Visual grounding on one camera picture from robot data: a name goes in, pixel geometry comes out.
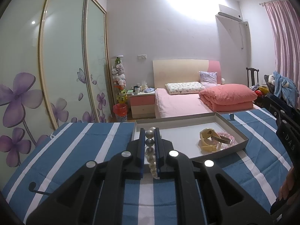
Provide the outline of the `right hand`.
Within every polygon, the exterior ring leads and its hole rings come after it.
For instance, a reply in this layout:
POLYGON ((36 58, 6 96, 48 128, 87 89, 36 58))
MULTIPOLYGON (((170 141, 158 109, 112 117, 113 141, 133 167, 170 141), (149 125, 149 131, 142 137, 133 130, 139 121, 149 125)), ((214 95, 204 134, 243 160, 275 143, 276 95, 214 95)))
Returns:
POLYGON ((296 200, 296 198, 299 196, 299 191, 297 193, 295 193, 293 196, 291 196, 290 198, 287 198, 289 193, 291 192, 292 188, 294 186, 294 167, 292 167, 287 176, 285 181, 283 182, 282 186, 279 189, 279 193, 278 193, 278 199, 279 200, 287 200, 287 205, 292 205, 294 203, 294 201, 296 200))

